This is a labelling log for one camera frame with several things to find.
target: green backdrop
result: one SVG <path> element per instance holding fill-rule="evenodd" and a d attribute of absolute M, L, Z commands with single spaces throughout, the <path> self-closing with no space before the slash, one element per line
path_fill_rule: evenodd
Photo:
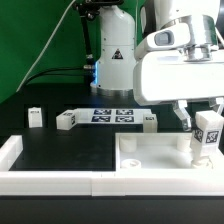
<path fill-rule="evenodd" d="M 0 102 L 12 95 L 36 60 L 71 0 L 0 0 Z M 137 0 L 121 6 L 135 18 Z M 100 56 L 99 21 L 89 22 L 94 58 Z M 69 10 L 48 50 L 31 74 L 51 67 L 85 64 L 77 11 Z M 76 78 L 40 78 L 38 82 L 82 82 Z"/>

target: white plastic part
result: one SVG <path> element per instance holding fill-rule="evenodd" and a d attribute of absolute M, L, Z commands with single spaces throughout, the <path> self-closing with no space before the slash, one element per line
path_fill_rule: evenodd
<path fill-rule="evenodd" d="M 143 6 L 141 8 L 141 11 L 140 11 L 140 18 L 141 18 L 141 28 L 142 28 L 142 33 L 144 32 L 145 30 L 145 27 L 146 27 L 146 24 L 147 24 L 147 18 L 146 18 L 146 10 L 145 10 L 145 7 Z"/>
<path fill-rule="evenodd" d="M 125 159 L 121 161 L 121 168 L 125 169 L 140 169 L 141 161 L 137 159 Z"/>
<path fill-rule="evenodd" d="M 100 10 L 101 57 L 91 86 L 101 90 L 132 90 L 135 22 L 117 6 Z"/>
<path fill-rule="evenodd" d="M 143 114 L 150 109 L 131 108 L 77 108 L 76 123 L 79 124 L 142 124 Z"/>
<path fill-rule="evenodd" d="M 150 52 L 135 66 L 134 98 L 140 105 L 154 105 L 224 96 L 223 68 L 223 50 L 202 63 L 185 63 L 176 50 Z"/>
<path fill-rule="evenodd" d="M 119 144 L 122 152 L 135 152 L 137 149 L 137 139 L 135 136 L 121 136 Z"/>
<path fill-rule="evenodd" d="M 29 108 L 28 109 L 28 120 L 30 128 L 43 127 L 42 111 L 41 108 Z"/>
<path fill-rule="evenodd" d="M 22 150 L 22 136 L 11 136 L 0 148 L 0 172 L 11 168 Z"/>
<path fill-rule="evenodd" d="M 70 130 L 78 122 L 78 110 L 66 110 L 56 118 L 57 129 Z"/>
<path fill-rule="evenodd" d="M 75 171 L 2 171 L 0 195 L 224 195 L 224 157 L 220 151 L 210 158 L 213 169 L 192 169 L 191 153 L 176 149 L 178 136 L 173 134 L 116 134 L 115 172 Z M 121 136 L 135 136 L 138 148 L 133 153 L 119 149 Z M 120 168 L 124 159 L 142 156 L 141 169 Z"/>
<path fill-rule="evenodd" d="M 194 152 L 194 164 L 201 158 L 216 154 L 221 138 L 224 118 L 215 111 L 202 111 L 196 113 L 197 129 L 193 132 L 190 147 Z"/>
<path fill-rule="evenodd" d="M 143 132 L 156 133 L 158 129 L 158 121 L 156 114 L 145 113 L 143 115 Z"/>
<path fill-rule="evenodd" d="M 178 136 L 177 138 L 177 149 L 181 152 L 191 152 L 192 149 L 190 148 L 191 143 L 191 135 L 183 135 Z"/>
<path fill-rule="evenodd" d="M 193 169 L 213 169 L 213 164 L 209 157 L 201 157 L 198 161 L 192 160 L 191 167 Z"/>
<path fill-rule="evenodd" d="M 173 44 L 158 46 L 155 41 L 155 36 L 164 33 L 171 32 L 173 34 Z M 164 51 L 169 49 L 176 49 L 188 44 L 191 40 L 189 27 L 186 23 L 179 23 L 169 28 L 157 31 L 149 34 L 135 49 L 135 59 L 139 61 L 150 51 Z"/>
<path fill-rule="evenodd" d="M 208 15 L 216 23 L 220 8 L 220 0 L 156 0 L 154 4 L 157 30 L 174 19 L 189 15 Z"/>

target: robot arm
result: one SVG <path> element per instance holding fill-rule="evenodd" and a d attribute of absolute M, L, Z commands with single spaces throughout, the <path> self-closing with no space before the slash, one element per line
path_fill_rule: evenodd
<path fill-rule="evenodd" d="M 156 32 L 135 50 L 134 97 L 140 105 L 224 96 L 224 52 L 215 30 L 221 2 L 154 1 Z"/>
<path fill-rule="evenodd" d="M 79 11 L 82 17 L 93 21 L 98 16 L 101 7 L 122 5 L 124 0 L 83 0 L 82 3 L 75 3 L 74 8 Z"/>

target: white robotic manipulator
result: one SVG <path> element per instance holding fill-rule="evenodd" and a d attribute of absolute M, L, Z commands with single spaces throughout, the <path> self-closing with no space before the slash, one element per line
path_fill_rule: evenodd
<path fill-rule="evenodd" d="M 224 50 L 218 39 L 224 41 L 216 25 L 224 1 L 145 1 L 142 31 L 151 28 L 137 47 L 134 20 L 116 5 L 100 9 L 101 57 L 92 90 L 124 96 L 133 92 L 140 105 L 172 103 L 186 131 L 191 130 L 187 102 L 209 101 L 214 110 L 196 113 L 191 140 L 197 166 L 217 149 L 223 128 Z"/>

